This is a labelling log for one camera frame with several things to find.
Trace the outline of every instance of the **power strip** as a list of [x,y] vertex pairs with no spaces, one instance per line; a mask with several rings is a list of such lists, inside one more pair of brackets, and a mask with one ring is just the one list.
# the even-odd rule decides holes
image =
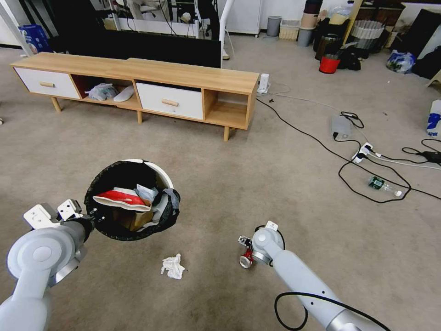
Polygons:
[[372,152],[373,146],[370,143],[365,143],[358,152],[352,157],[352,162],[360,163],[363,159]]

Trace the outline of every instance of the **white stand pole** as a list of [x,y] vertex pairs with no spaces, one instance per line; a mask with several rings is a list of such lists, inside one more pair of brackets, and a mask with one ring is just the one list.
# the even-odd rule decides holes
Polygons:
[[112,0],[109,0],[109,6],[110,6],[110,10],[112,11],[112,17],[113,17],[113,21],[115,22],[115,27],[118,31],[121,31],[121,26],[119,25],[118,16],[116,15],[116,13],[114,13],[115,7],[113,6]]
[[222,16],[220,17],[220,28],[219,28],[219,41],[220,41],[220,67],[222,68],[222,51],[224,49],[224,41],[225,41],[225,28],[226,28],[226,19],[228,18],[228,14],[230,13],[231,6],[233,5],[234,0],[226,0],[224,10],[222,12]]
[[17,28],[17,26],[14,24],[14,22],[12,21],[12,19],[9,17],[8,13],[6,12],[6,10],[3,8],[3,5],[0,4],[0,16],[3,18],[3,20],[5,21],[6,25],[8,26],[9,30],[12,32],[12,34],[14,35],[14,37],[17,39],[17,41],[20,43],[20,46],[22,47],[23,51],[26,53],[26,55],[32,56],[33,53],[29,47],[29,45],[26,43],[26,41],[24,40],[22,34],[20,33],[20,30]]

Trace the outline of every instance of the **red bucket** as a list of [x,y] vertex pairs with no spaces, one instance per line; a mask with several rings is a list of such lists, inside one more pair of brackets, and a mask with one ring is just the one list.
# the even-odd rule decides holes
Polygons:
[[324,74],[333,74],[337,70],[339,63],[340,59],[331,59],[324,55],[320,62],[320,68],[318,71],[323,72]]

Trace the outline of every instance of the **crumpled tissue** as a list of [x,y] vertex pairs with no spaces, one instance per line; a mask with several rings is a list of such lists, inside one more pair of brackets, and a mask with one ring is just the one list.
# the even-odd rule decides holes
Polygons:
[[162,260],[162,268],[161,274],[164,273],[164,270],[168,270],[167,276],[174,279],[181,279],[182,272],[185,270],[181,263],[181,255],[178,253],[175,257],[168,257]]

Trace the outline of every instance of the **white bag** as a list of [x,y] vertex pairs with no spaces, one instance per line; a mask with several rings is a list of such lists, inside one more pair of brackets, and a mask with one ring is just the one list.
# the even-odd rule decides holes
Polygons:
[[432,137],[441,136],[441,100],[432,102],[429,120],[427,125],[427,133]]

